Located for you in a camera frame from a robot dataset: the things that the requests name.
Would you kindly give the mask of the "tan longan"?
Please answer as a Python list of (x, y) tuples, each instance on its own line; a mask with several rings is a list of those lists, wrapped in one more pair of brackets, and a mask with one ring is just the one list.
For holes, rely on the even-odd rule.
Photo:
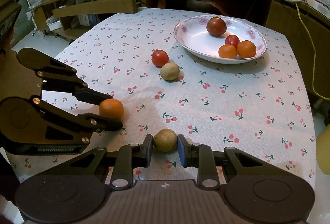
[(177, 64), (173, 62), (166, 63), (162, 68), (160, 69), (160, 76), (165, 81), (173, 81), (176, 80), (177, 77), (180, 74), (180, 68)]
[(171, 129), (162, 129), (154, 136), (153, 145), (161, 152), (170, 152), (176, 149), (177, 135)]

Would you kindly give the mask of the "small orange tangerine back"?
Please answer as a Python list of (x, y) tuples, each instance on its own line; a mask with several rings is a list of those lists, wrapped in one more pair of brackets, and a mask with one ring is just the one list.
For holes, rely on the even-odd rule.
[(236, 59), (237, 50), (231, 44), (222, 45), (218, 50), (220, 58)]

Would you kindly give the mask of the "small red tomato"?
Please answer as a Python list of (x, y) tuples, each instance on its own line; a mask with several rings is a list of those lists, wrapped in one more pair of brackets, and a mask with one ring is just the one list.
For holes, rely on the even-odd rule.
[(236, 35), (228, 35), (225, 39), (225, 44), (226, 45), (232, 45), (235, 48), (237, 45), (240, 43), (239, 38)]

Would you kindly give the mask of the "large dark red tomato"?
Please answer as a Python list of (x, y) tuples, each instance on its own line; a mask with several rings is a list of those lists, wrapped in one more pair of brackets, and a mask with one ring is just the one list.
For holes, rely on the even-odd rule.
[(226, 32), (226, 23), (219, 17), (213, 17), (207, 23), (206, 29), (211, 36), (222, 36)]

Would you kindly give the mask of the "cherry print tablecloth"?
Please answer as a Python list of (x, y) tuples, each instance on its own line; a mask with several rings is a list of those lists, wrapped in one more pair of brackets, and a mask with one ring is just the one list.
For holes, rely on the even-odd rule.
[[(125, 108), (123, 128), (94, 133), (89, 148), (119, 150), (164, 128), (213, 150), (236, 147), (316, 182), (316, 137), (299, 65), (282, 34), (253, 25), (267, 41), (256, 60), (222, 65), (199, 59), (173, 37), (193, 12), (143, 9), (96, 25), (57, 55), (92, 89), (112, 95)], [(177, 64), (165, 81), (152, 63), (163, 50)]]

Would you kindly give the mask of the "white floral plate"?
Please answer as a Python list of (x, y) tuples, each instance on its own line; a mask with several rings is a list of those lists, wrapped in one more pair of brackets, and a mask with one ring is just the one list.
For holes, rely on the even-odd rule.
[[(220, 16), (226, 23), (226, 32), (220, 37), (213, 37), (206, 29), (208, 21), (214, 15), (198, 15), (179, 22), (174, 28), (174, 38), (183, 48), (203, 60), (219, 64), (241, 64), (255, 60), (267, 51), (267, 42), (254, 27), (240, 19)], [(250, 58), (235, 59), (219, 56), (219, 48), (225, 44), (228, 35), (236, 35), (240, 41), (249, 40), (256, 46), (256, 54)]]

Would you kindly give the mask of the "white power strip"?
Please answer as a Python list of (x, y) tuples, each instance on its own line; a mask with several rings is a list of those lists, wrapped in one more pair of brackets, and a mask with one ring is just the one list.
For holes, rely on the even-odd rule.
[(303, 3), (306, 5), (314, 8), (315, 10), (319, 11), (323, 15), (329, 17), (330, 16), (330, 10), (329, 6), (319, 0), (302, 0)]

